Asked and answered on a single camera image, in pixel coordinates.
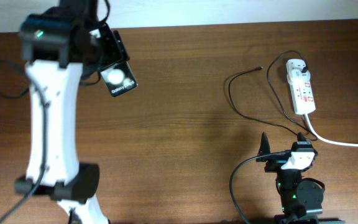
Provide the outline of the black Galaxy flip phone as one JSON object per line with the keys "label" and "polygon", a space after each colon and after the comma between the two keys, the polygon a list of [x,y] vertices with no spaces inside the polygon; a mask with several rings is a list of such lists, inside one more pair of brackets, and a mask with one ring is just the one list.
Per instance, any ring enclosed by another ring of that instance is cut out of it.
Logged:
{"label": "black Galaxy flip phone", "polygon": [[128,62],[116,64],[100,74],[112,97],[118,97],[138,86]]}

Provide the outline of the white power strip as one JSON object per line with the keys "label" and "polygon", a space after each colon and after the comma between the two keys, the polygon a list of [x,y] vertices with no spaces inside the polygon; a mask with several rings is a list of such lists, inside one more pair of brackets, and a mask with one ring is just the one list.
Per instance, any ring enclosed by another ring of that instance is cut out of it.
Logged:
{"label": "white power strip", "polygon": [[310,74],[292,78],[287,75],[294,112],[297,115],[310,114],[316,110]]}

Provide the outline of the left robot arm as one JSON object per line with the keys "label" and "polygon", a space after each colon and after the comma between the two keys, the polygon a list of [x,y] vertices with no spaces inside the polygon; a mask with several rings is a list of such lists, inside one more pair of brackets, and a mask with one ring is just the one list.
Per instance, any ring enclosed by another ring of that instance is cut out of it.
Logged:
{"label": "left robot arm", "polygon": [[99,19],[96,1],[60,1],[22,23],[19,37],[30,86],[31,151],[15,181],[24,198],[46,195],[70,223],[107,223],[96,191],[99,166],[78,160],[78,89],[97,74],[117,97],[138,86],[118,31]]}

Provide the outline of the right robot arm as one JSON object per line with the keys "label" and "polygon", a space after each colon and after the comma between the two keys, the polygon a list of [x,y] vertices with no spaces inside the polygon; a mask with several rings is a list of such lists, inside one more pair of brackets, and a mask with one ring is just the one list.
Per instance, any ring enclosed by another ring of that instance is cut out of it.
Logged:
{"label": "right robot arm", "polygon": [[289,150],[273,153],[265,133],[262,133],[257,162],[265,164],[266,173],[275,173],[276,190],[282,204],[282,214],[274,223],[318,223],[323,212],[325,185],[319,180],[303,177],[312,168],[318,152],[300,133]]}

